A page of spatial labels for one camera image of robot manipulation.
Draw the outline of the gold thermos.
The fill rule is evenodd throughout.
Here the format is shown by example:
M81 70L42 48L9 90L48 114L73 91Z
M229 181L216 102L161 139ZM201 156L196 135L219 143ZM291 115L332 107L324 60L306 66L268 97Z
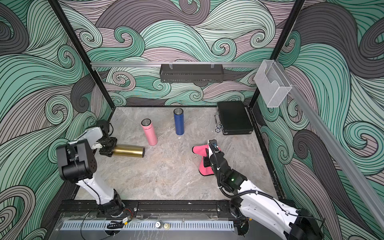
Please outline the gold thermos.
M112 152L113 156L143 158L145 156L145 148L132 145L117 144Z

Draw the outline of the pink microfiber cloth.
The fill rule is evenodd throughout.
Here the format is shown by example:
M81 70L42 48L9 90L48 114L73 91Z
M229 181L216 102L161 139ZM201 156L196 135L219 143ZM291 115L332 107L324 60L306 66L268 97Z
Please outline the pink microfiber cloth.
M192 152L202 157L202 160L199 165L199 173L206 176L215 176L215 173L212 169L212 165L209 158L209 145L202 146L193 146Z

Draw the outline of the blue thermos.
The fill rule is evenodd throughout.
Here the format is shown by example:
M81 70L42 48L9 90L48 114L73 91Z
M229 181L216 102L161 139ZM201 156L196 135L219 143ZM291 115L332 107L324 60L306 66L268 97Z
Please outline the blue thermos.
M184 110L181 108L174 109L174 121L176 134L181 136L185 132L184 127Z

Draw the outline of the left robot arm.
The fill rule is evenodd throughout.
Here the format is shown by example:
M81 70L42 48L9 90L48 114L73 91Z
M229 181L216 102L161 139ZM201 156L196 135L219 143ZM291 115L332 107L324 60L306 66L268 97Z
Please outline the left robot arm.
M110 123L99 120L75 140L56 148L61 179L82 187L95 199L98 210L113 218L122 215L124 204L118 192L97 174L94 150L111 157L116 145L117 139L110 136Z

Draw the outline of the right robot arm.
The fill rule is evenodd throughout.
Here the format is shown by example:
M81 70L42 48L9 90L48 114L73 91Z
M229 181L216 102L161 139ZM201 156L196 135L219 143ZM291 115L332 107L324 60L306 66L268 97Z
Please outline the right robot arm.
M254 220L282 240L322 240L318 219L307 210L288 206L256 187L239 172L231 169L224 153L206 149L206 158L217 178L219 190L231 199L232 215Z

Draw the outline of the pink thermos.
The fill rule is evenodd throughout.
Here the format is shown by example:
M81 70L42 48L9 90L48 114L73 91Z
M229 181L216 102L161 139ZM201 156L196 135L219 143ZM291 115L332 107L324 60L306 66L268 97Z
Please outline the pink thermos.
M143 119L141 121L141 126L146 135L147 141L150 146L155 146L158 143L158 138L155 132L155 128L153 126L153 122L151 119Z

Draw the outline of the black case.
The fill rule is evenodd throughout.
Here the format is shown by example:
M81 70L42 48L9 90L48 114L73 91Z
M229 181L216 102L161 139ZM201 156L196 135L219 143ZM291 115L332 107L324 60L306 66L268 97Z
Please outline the black case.
M223 135L249 135L254 128L241 101L217 103Z

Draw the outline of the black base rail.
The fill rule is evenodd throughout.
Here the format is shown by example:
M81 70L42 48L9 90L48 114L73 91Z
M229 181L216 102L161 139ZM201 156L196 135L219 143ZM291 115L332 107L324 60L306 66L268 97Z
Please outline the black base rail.
M232 218L241 200L123 200L124 214L146 218L151 214L206 214L209 217ZM96 212L95 200L64 200L60 212Z

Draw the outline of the clear plastic wall holder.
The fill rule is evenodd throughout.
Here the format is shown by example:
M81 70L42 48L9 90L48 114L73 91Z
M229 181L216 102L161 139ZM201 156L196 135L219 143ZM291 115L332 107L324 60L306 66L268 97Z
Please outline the clear plastic wall holder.
M268 108L279 107L292 89L285 68L275 60L264 60L254 80Z

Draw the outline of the black wall shelf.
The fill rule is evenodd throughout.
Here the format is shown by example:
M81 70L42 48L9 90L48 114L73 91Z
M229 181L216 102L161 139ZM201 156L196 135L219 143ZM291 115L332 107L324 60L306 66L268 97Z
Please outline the black wall shelf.
M215 64L163 64L160 78L163 83L221 83L224 68Z

